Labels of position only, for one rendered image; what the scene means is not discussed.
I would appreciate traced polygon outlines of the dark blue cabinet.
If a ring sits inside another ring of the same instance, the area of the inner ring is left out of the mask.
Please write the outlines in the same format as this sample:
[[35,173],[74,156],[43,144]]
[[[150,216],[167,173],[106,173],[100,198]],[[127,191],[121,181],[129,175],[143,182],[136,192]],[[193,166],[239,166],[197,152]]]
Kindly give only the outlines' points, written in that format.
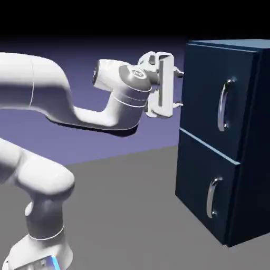
[[[242,156],[230,203],[227,242],[224,244],[232,247],[270,233],[270,40],[205,40],[188,43],[259,53]],[[205,144],[179,125],[180,131]]]

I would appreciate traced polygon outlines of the dark blue cabinet door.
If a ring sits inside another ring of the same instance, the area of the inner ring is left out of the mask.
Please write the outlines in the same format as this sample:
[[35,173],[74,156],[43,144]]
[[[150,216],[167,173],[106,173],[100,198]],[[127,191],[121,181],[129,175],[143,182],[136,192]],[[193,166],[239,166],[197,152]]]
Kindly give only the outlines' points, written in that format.
[[[229,160],[239,163],[249,118],[250,96],[259,53],[188,43],[185,50],[180,127]],[[236,77],[229,90],[224,132],[218,130],[220,92],[226,80]]]
[[[222,243],[227,242],[230,203],[239,163],[207,147],[184,131],[179,132],[176,196]],[[213,218],[206,214],[208,187],[212,179],[222,177],[214,194]]]

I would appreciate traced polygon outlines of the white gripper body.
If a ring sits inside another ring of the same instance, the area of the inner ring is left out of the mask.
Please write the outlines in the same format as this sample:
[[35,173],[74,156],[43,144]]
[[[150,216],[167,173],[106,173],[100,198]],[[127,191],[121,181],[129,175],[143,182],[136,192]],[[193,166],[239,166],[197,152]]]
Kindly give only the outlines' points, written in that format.
[[174,56],[170,53],[158,52],[157,57],[159,60],[159,90],[156,113],[169,118],[173,114]]

